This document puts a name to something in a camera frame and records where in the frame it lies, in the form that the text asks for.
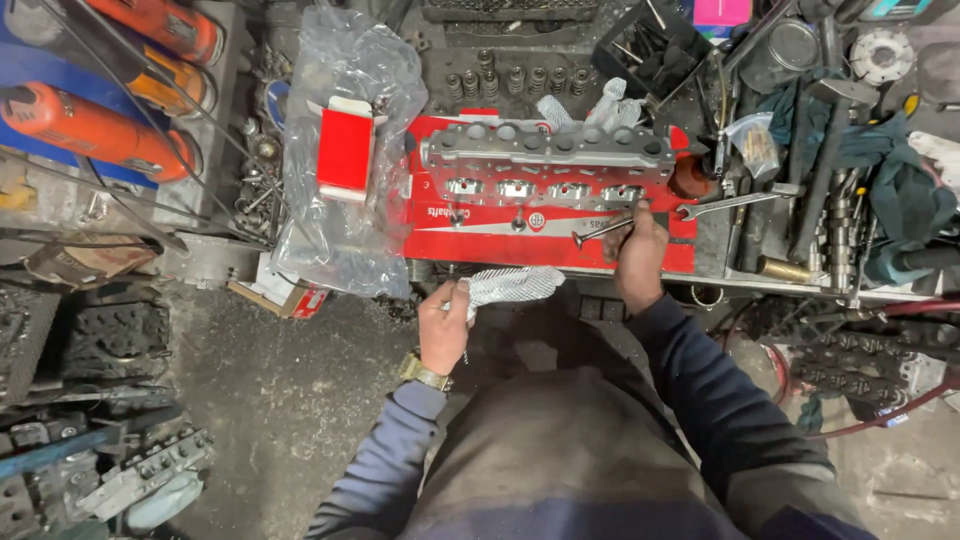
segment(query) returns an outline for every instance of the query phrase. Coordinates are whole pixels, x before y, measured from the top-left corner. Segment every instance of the valve spring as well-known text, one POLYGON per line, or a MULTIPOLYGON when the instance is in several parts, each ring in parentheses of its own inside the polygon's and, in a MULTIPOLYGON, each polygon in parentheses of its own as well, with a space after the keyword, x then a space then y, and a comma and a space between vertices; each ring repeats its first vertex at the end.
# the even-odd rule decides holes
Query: valve spring
POLYGON ((493 64, 495 59, 493 58, 493 51, 483 50, 477 53, 477 61, 480 62, 480 71, 481 73, 488 73, 493 71, 493 64))
POLYGON ((579 96, 587 91, 587 79, 590 78, 590 72, 585 69, 578 69, 573 74, 573 82, 570 83, 570 93, 579 96))
POLYGON ((453 95, 453 99, 460 101, 464 99, 464 84, 461 80, 460 75, 456 73, 451 73, 446 76, 446 87, 450 88, 450 94, 453 95))
POLYGON ((493 99, 500 93, 500 78, 495 71, 488 71, 483 74, 483 94, 488 99, 493 99))
POLYGON ((542 67, 535 67, 530 72, 530 95, 540 97, 543 95, 543 88, 546 86, 546 70, 542 67))
POLYGON ((523 91, 523 81, 527 77, 527 72, 523 67, 517 66, 510 70, 510 78, 507 80, 507 89, 510 93, 517 95, 523 91))
POLYGON ((558 67, 550 74, 550 92, 562 94, 566 90, 566 70, 558 67))
POLYGON ((464 95, 467 99, 480 97, 480 78, 472 71, 464 73, 464 95))

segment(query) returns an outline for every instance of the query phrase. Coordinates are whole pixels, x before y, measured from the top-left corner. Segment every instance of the concrete floor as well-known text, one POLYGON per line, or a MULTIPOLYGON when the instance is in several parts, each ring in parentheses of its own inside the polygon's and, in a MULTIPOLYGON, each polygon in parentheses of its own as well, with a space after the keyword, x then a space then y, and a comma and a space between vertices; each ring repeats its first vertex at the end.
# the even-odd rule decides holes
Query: concrete floor
MULTIPOLYGON (((307 321, 281 321, 228 291, 170 285, 175 355, 170 375, 193 422, 209 426, 218 454, 208 489, 175 518, 180 538, 296 540, 341 475, 395 384, 416 323, 398 323, 368 300, 336 296, 307 321)), ((471 339, 468 368, 454 408, 495 379, 485 348, 502 346, 496 328, 529 323, 538 309, 485 308, 471 339)), ((622 328, 609 325, 624 356, 645 358, 622 328)), ((556 350, 534 333, 516 344, 530 369, 549 369, 556 350)), ((755 344, 734 342, 734 357, 758 385, 776 377, 755 344)), ((554 343, 554 347, 563 347, 554 343)), ((785 405, 796 418, 804 399, 785 405)), ((824 430, 853 423, 839 402, 825 407, 824 430)), ((952 538, 960 530, 960 416, 943 403, 890 430, 831 441, 840 482, 881 538, 952 538)))

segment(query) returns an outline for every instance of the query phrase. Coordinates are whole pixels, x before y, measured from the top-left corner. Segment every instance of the human hand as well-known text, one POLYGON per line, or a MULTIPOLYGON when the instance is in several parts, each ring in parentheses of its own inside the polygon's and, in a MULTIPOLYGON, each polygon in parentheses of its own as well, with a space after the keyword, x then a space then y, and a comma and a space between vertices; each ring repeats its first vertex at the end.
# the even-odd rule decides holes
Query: human hand
POLYGON ((670 233, 654 221, 646 201, 636 203, 634 224, 603 235, 603 257, 617 261, 613 284, 631 315, 663 296, 660 268, 670 233))
POLYGON ((470 303, 468 282, 446 282, 420 304, 420 363, 438 374, 450 375, 467 350, 470 303), (450 310, 444 304, 450 302, 450 310))

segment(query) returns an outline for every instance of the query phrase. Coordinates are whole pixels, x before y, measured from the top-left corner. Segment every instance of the navy sleeve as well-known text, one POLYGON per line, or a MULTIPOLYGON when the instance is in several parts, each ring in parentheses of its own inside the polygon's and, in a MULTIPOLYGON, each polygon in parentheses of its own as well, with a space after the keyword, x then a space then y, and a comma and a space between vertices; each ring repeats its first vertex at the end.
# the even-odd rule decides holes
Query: navy sleeve
POLYGON ((344 532, 351 538, 397 537, 417 502, 423 461, 444 405, 445 393, 416 380, 387 396, 373 430, 317 508, 304 540, 344 532))
POLYGON ((657 393, 676 414, 702 461, 704 480, 721 502, 731 475, 741 471, 787 463, 833 470, 827 456, 669 295, 626 325, 649 356, 657 393))

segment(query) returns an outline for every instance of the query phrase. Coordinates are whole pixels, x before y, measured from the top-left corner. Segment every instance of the wrench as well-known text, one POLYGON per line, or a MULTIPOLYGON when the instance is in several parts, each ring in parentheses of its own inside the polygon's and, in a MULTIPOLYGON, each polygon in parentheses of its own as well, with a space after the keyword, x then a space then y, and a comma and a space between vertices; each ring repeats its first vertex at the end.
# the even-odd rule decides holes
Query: wrench
POLYGON ((767 199, 777 199, 778 197, 793 198, 803 195, 804 187, 802 185, 774 183, 760 193, 750 193, 739 197, 723 199, 722 201, 715 201, 713 203, 703 203, 702 205, 682 204, 677 207, 677 211, 682 210, 686 212, 686 216, 684 216, 681 221, 693 221, 698 215, 704 212, 749 205, 759 201, 766 201, 767 199))

